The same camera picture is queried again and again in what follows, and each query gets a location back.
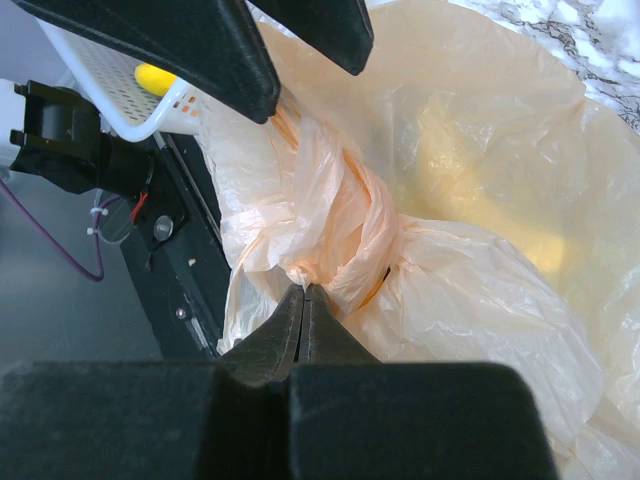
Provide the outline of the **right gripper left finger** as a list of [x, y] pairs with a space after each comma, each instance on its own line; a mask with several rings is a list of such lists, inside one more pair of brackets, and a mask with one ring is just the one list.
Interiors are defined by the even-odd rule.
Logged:
[[272, 315], [219, 361], [247, 385], [284, 381], [296, 360], [304, 303], [304, 289], [290, 286]]

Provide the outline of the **yellow banana bunch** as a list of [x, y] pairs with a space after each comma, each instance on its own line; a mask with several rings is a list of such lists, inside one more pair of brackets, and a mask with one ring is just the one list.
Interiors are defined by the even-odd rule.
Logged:
[[415, 217], [496, 233], [557, 281], [568, 240], [556, 221], [544, 218], [522, 156], [497, 136], [504, 121], [456, 106], [454, 94], [436, 94], [417, 115], [414, 162], [397, 189], [397, 206]]

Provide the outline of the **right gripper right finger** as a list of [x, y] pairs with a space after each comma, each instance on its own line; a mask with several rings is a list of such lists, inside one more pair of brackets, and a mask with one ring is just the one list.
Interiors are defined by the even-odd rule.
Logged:
[[304, 295], [298, 363], [368, 365], [379, 360], [335, 318], [325, 290], [312, 284]]

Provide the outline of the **peach plastic grocery bag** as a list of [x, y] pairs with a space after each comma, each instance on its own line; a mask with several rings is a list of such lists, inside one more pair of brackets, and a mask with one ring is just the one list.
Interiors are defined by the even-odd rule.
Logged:
[[[198, 143], [231, 268], [231, 350], [292, 284], [320, 285], [380, 360], [506, 364], [531, 388], [566, 479], [639, 475], [639, 136], [534, 41], [443, 1], [373, 9], [351, 76], [261, 33], [283, 86], [258, 125], [198, 98]], [[436, 94], [504, 121], [497, 135], [568, 240], [550, 282], [506, 238], [404, 213], [417, 115]]]

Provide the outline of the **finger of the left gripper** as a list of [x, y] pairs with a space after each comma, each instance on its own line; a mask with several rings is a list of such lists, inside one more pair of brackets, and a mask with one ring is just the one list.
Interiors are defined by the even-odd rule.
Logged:
[[364, 70], [374, 42], [364, 1], [258, 0], [251, 4], [351, 75]]
[[243, 1], [30, 0], [40, 20], [166, 70], [265, 123], [281, 84]]

